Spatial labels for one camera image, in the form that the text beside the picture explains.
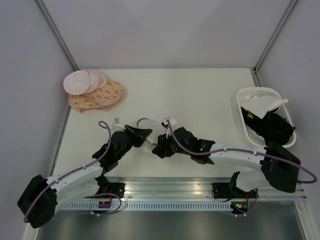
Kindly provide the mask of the white mesh laundry bag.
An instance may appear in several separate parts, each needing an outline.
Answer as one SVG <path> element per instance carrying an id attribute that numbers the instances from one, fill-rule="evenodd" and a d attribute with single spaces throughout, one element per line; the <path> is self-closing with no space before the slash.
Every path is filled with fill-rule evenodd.
<path id="1" fill-rule="evenodd" d="M 140 149 L 146 153 L 152 153 L 152 150 L 158 144 L 158 136 L 166 133 L 165 128 L 158 122 L 149 118 L 141 118 L 136 123 L 138 129 L 151 129 L 151 134 L 146 138 Z"/>

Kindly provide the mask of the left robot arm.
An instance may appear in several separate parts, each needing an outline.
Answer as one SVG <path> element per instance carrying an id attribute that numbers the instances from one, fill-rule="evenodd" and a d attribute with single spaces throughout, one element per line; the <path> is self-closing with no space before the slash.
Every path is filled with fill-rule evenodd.
<path id="1" fill-rule="evenodd" d="M 109 181 L 105 174 L 115 168 L 131 148 L 141 147 L 152 132 L 152 129 L 125 125 L 121 130 L 110 131 L 107 143 L 81 166 L 49 177 L 34 176 L 17 201 L 23 221 L 36 229 L 73 202 L 94 195 L 106 197 Z"/>

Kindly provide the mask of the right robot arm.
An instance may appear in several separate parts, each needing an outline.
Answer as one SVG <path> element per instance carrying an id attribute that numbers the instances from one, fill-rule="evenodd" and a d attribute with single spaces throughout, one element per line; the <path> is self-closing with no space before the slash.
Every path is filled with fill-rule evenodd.
<path id="1" fill-rule="evenodd" d="M 235 148 L 196 138 L 184 127 L 177 128 L 172 135 L 158 136 L 152 153 L 162 159 L 183 154 L 201 165 L 226 164 L 249 168 L 248 172 L 235 172 L 230 179 L 228 192 L 235 198 L 267 186 L 294 193 L 301 164 L 296 156 L 276 142 L 265 147 Z"/>

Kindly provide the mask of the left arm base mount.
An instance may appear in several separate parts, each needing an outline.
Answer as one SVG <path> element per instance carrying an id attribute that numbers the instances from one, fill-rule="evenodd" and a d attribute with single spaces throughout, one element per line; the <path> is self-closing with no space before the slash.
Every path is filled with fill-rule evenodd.
<path id="1" fill-rule="evenodd" d="M 123 198 L 125 194 L 125 186 L 126 184 L 124 182 L 110 182 L 107 185 L 100 187 L 98 194 L 112 193 Z"/>

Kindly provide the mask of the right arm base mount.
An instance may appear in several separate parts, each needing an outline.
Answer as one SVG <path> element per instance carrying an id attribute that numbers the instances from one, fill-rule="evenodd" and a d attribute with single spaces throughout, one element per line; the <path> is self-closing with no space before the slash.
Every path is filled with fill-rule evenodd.
<path id="1" fill-rule="evenodd" d="M 229 183 L 227 182 L 214 182 L 211 186 L 211 196 L 219 202 L 228 202 L 236 196 L 236 194 L 229 189 Z"/>

